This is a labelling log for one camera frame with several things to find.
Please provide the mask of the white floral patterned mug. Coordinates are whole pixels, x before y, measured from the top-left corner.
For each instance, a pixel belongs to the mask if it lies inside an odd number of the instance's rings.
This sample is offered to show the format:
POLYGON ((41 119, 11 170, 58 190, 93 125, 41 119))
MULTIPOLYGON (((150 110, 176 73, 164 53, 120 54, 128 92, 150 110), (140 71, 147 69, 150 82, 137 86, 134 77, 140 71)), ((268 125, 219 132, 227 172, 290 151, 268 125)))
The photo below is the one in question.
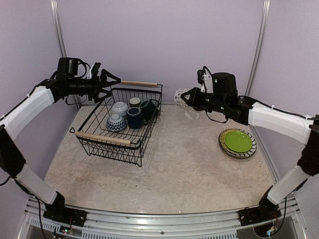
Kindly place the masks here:
POLYGON ((186 93, 190 90, 191 88, 177 89, 174 94, 174 102, 179 108, 184 110, 184 114, 189 120, 199 120, 200 113, 194 110, 192 107, 190 107, 181 97, 183 93, 186 93))

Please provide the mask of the green plastic plate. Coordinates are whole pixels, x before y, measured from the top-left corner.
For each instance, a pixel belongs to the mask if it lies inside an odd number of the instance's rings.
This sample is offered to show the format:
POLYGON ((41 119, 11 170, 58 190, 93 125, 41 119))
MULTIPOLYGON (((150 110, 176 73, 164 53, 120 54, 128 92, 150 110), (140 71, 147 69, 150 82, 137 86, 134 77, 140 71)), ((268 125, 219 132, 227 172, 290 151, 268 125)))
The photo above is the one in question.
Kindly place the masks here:
POLYGON ((229 149, 239 153, 249 151, 253 144, 250 136, 239 130, 226 133, 224 141, 229 149))

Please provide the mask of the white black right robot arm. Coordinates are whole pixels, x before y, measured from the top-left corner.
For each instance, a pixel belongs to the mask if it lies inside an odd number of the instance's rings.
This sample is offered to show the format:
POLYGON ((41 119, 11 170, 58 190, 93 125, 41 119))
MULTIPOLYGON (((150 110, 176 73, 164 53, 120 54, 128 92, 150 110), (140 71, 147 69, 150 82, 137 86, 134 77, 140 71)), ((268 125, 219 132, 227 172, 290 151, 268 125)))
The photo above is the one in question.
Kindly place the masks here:
POLYGON ((239 96, 236 78, 230 73, 206 74, 198 70, 198 83, 181 93, 181 99, 191 108, 208 113, 219 112, 225 118, 243 125, 266 128, 286 135, 305 145, 301 157, 278 183, 269 188, 259 205, 241 210, 260 221, 281 216, 278 204, 293 191, 301 188, 307 179, 319 173, 319 117, 309 117, 271 107, 248 96, 239 96))

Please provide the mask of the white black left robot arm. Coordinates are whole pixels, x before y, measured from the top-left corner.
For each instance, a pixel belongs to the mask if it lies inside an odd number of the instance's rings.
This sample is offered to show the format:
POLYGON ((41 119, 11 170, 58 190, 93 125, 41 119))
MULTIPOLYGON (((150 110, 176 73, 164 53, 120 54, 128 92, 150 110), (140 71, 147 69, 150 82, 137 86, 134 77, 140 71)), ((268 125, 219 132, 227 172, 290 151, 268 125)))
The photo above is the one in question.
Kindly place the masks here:
POLYGON ((36 85, 13 109, 0 118, 0 167, 11 179, 45 203, 46 209, 63 222, 70 216, 64 197, 48 186, 27 165, 15 144, 23 129, 43 110, 70 95, 87 96, 98 103, 111 95, 106 88, 119 84, 114 76, 96 62, 89 66, 79 58, 61 57, 49 79, 36 85))

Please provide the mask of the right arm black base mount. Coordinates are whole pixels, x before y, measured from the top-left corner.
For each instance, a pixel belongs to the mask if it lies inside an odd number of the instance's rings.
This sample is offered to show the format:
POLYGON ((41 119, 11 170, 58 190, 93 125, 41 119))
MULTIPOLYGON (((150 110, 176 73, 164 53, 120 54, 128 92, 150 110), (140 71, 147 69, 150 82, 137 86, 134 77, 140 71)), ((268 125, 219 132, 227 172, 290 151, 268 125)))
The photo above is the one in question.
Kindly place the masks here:
POLYGON ((244 208, 238 211, 241 226, 258 224, 268 220, 279 218, 282 214, 279 209, 269 211, 260 207, 244 208))

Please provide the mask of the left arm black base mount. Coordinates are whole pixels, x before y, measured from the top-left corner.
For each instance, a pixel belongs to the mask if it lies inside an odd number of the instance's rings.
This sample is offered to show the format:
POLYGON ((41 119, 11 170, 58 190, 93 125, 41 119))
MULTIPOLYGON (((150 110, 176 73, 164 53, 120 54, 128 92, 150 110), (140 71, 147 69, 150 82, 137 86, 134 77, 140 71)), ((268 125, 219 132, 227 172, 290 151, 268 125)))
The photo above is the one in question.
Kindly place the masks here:
POLYGON ((48 209, 44 211, 44 218, 50 219, 56 222, 68 224, 71 226, 84 227, 86 222, 87 212, 84 210, 74 209, 74 208, 65 208, 62 214, 57 212, 49 211, 48 209))

